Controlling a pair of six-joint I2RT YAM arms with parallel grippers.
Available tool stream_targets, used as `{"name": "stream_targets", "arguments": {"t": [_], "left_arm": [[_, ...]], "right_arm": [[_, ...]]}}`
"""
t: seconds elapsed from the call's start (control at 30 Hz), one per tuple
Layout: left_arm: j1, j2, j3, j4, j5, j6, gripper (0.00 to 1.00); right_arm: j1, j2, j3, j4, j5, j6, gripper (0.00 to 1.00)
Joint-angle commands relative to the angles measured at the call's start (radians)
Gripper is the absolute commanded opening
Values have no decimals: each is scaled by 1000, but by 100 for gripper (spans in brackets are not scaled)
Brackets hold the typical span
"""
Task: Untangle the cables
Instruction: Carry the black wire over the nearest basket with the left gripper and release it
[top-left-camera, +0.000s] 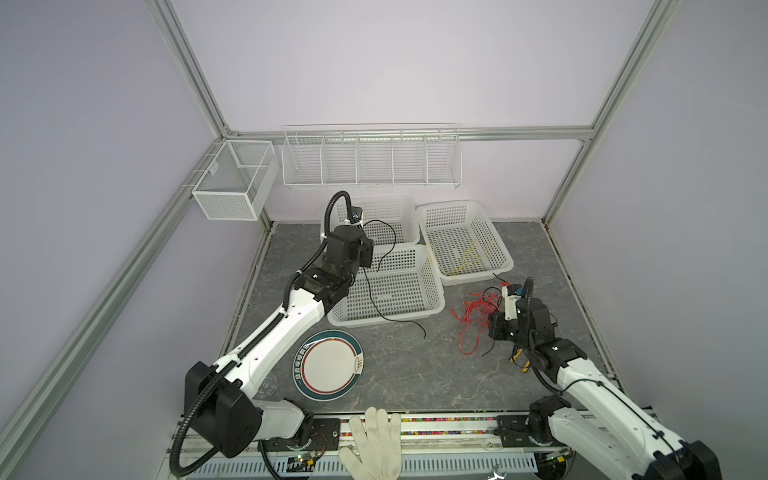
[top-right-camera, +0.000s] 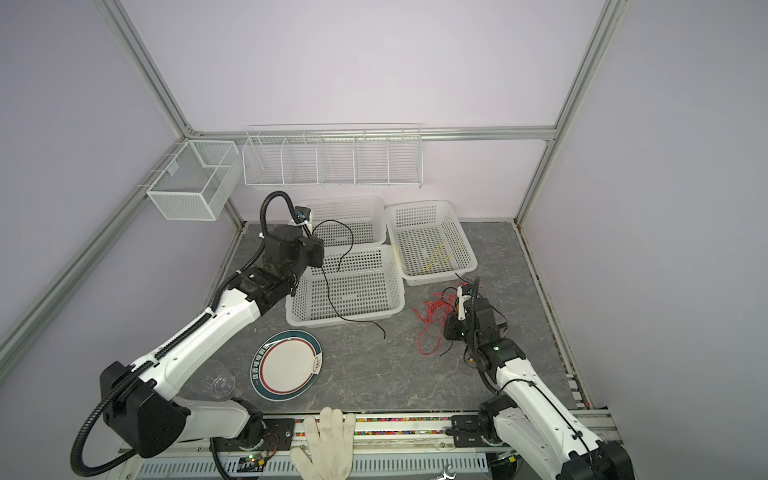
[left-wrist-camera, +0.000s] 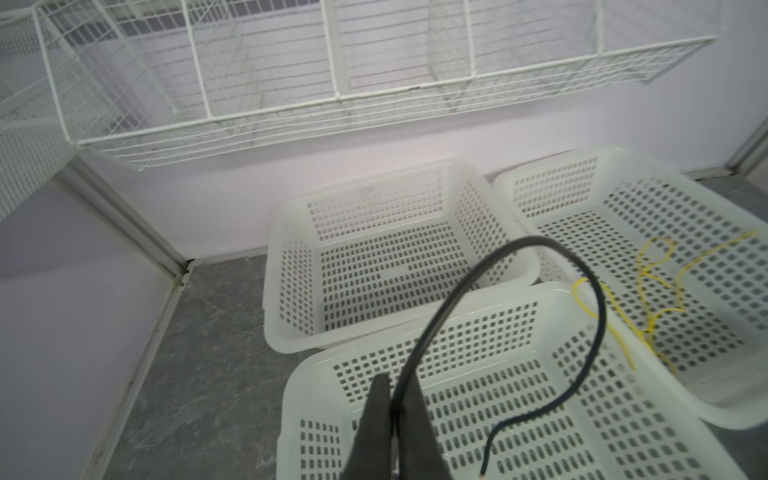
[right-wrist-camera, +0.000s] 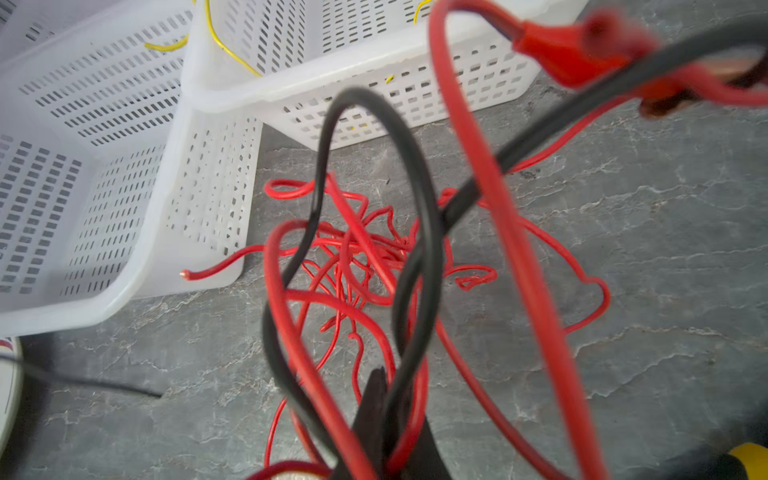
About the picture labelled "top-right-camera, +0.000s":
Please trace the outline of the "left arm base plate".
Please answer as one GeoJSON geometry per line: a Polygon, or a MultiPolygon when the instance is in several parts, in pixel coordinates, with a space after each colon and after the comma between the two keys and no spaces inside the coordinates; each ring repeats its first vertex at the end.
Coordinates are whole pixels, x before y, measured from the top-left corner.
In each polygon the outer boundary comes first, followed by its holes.
{"type": "Polygon", "coordinates": [[[214,438],[219,452],[287,451],[291,448],[296,422],[277,417],[250,420],[234,438],[214,438]]]}

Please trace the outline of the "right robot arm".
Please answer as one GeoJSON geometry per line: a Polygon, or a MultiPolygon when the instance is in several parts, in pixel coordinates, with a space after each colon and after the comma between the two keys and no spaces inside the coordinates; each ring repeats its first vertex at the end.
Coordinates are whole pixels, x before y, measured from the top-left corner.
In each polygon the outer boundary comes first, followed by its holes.
{"type": "Polygon", "coordinates": [[[502,334],[485,298],[458,301],[444,336],[465,344],[494,397],[480,407],[479,436],[512,447],[543,479],[633,479],[628,452],[584,426],[502,334]]]}

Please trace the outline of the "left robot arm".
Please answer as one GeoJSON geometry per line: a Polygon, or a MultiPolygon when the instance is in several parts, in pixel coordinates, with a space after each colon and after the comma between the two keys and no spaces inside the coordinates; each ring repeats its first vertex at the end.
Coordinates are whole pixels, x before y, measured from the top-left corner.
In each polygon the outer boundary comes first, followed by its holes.
{"type": "Polygon", "coordinates": [[[254,256],[218,287],[211,304],[171,339],[134,362],[118,361],[100,375],[101,400],[76,434],[70,466],[81,477],[103,474],[139,455],[208,438],[249,450],[266,434],[263,415],[242,399],[188,400],[179,392],[220,347],[296,292],[302,274],[323,263],[325,245],[305,226],[264,230],[254,256]],[[98,466],[84,461],[86,441],[103,420],[128,445],[98,466]]]}

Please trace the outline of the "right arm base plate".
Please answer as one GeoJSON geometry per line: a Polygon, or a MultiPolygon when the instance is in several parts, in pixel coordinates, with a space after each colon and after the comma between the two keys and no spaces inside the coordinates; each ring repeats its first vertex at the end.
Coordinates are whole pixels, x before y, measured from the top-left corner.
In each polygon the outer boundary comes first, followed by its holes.
{"type": "Polygon", "coordinates": [[[459,448],[502,447],[506,443],[497,435],[493,417],[486,412],[471,415],[454,415],[445,433],[459,448]]]}

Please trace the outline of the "white gloved hand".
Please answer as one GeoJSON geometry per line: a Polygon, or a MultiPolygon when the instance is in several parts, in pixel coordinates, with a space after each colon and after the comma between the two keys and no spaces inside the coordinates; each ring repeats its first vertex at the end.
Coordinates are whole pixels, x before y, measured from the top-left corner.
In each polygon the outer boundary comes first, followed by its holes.
{"type": "Polygon", "coordinates": [[[325,407],[318,419],[306,416],[302,426],[309,453],[299,447],[290,451],[290,460],[301,478],[348,479],[353,466],[356,415],[325,407]]]}

